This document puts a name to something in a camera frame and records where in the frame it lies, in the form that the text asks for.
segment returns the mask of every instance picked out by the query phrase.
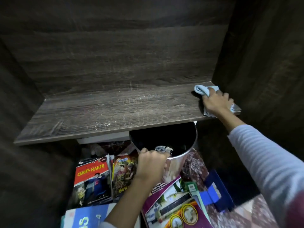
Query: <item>bucket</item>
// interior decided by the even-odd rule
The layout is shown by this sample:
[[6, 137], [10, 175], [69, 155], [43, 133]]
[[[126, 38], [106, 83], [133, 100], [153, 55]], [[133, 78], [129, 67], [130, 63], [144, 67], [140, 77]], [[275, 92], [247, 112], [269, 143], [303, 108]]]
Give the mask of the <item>bucket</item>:
[[180, 173], [189, 151], [197, 140], [197, 130], [194, 122], [159, 126], [129, 132], [130, 140], [138, 151], [142, 148], [155, 150], [157, 146], [167, 146], [173, 149], [172, 156], [166, 161], [167, 167], [163, 182], [173, 181]]

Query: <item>magazine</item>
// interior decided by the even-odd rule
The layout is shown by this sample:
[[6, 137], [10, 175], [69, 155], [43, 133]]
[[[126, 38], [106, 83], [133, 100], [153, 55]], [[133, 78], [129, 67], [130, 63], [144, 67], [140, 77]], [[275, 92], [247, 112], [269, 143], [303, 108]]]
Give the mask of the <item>magazine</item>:
[[135, 149], [130, 154], [114, 158], [112, 170], [113, 196], [117, 201], [131, 184], [137, 169], [138, 152]]
[[142, 215], [148, 228], [212, 228], [180, 176], [153, 188]]
[[108, 203], [113, 199], [110, 157], [78, 163], [68, 209]]
[[[63, 228], [98, 228], [115, 205], [116, 203], [110, 203], [68, 210], [65, 213], [61, 225]], [[140, 228], [139, 216], [134, 227]]]

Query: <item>person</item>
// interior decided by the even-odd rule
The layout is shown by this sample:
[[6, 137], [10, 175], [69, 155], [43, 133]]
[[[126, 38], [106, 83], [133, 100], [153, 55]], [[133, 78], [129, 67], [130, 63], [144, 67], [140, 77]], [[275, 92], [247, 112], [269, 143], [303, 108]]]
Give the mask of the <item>person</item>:
[[[247, 125], [231, 111], [229, 94], [209, 88], [203, 103], [229, 132], [228, 138], [268, 203], [279, 227], [304, 227], [304, 162]], [[134, 179], [102, 228], [133, 228], [151, 189], [162, 179], [169, 154], [143, 149]]]

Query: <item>folded cloth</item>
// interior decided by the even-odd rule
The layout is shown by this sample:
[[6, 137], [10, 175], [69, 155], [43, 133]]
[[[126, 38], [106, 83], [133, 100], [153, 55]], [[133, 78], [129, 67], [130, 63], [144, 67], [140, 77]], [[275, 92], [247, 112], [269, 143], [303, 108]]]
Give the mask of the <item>folded cloth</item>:
[[[215, 91], [219, 90], [218, 86], [203, 86], [203, 85], [195, 85], [194, 87], [194, 91], [198, 94], [200, 94], [201, 96], [203, 95], [210, 95], [210, 91], [208, 90], [208, 88], [213, 88]], [[230, 108], [231, 112], [234, 112], [234, 103], [232, 104], [231, 108]], [[210, 114], [207, 112], [206, 108], [204, 108], [204, 115], [206, 115], [207, 117], [213, 117], [216, 118], [216, 116], [214, 116], [213, 114]]]

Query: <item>bare forearm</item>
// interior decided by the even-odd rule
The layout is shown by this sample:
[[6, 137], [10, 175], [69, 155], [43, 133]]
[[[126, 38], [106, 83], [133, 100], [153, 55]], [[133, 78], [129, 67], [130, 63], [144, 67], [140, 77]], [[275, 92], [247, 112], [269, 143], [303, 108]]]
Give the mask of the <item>bare forearm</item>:
[[227, 109], [220, 110], [216, 116], [223, 123], [229, 133], [237, 126], [246, 124]]
[[135, 176], [132, 184], [109, 213], [105, 221], [117, 228], [133, 228], [142, 205], [153, 187], [149, 182]]

